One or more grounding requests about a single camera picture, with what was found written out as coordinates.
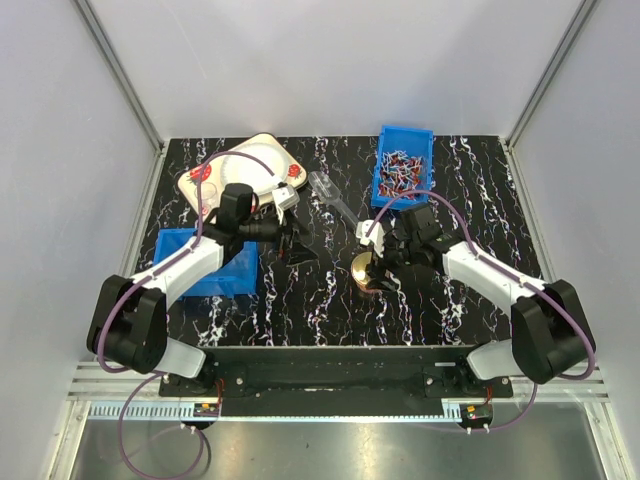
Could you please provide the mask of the white round jar lid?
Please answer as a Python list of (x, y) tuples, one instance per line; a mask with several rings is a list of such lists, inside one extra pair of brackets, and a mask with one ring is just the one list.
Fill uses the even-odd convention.
[(367, 273), (367, 266), (372, 260), (372, 253), (369, 251), (360, 253), (355, 256), (351, 263), (351, 277), (355, 284), (357, 281), (369, 281), (370, 276)]

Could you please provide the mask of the clear glass jar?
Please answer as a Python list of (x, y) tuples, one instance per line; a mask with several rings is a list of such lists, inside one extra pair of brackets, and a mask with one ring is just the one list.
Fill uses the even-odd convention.
[(375, 295), (385, 290), (385, 285), (378, 280), (357, 281), (360, 292), (365, 295)]

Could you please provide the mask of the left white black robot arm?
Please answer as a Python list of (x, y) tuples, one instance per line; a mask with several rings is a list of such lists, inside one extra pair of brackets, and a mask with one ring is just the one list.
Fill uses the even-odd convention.
[(183, 247), (139, 274), (112, 275), (104, 281), (87, 347), (105, 372), (177, 375), (196, 396), (214, 388), (216, 372), (207, 365), (206, 353), (170, 338), (167, 315), (180, 297), (228, 265), (246, 243), (273, 243), (284, 249), (303, 232), (291, 211), (299, 202), (295, 188), (279, 184), (272, 192), (275, 213), (263, 219), (253, 216), (256, 198), (247, 184), (227, 185), (218, 207), (200, 218), (195, 234)]

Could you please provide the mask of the blue bin of star candies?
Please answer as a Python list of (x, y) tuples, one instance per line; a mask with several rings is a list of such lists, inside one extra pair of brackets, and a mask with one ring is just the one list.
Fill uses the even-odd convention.
[[(158, 233), (153, 265), (158, 265), (181, 247), (192, 242), (194, 228), (161, 229)], [(243, 249), (227, 265), (211, 273), (185, 292), (186, 297), (255, 295), (258, 276), (258, 244), (245, 242)]]

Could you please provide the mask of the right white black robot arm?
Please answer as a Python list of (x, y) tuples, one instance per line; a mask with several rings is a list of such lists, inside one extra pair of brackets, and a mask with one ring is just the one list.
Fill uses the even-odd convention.
[(372, 248), (368, 288), (390, 291), (393, 273), (421, 265), (471, 288), (509, 318), (509, 339), (474, 347), (454, 371), (463, 395), (476, 396), (499, 377), (524, 376), (541, 385), (557, 377), (574, 379), (569, 370), (580, 362), (587, 364), (580, 379), (595, 369), (595, 340), (569, 282), (517, 271), (468, 240), (464, 229), (443, 231), (427, 205), (403, 211), (390, 230), (368, 220), (358, 236)]

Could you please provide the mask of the clear plastic scoop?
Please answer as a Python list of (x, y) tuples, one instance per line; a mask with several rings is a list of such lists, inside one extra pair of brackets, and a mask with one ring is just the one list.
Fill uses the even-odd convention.
[(319, 200), (325, 205), (334, 207), (346, 221), (348, 227), (356, 233), (360, 220), (343, 201), (340, 189), (331, 178), (321, 171), (312, 171), (308, 174), (308, 183)]

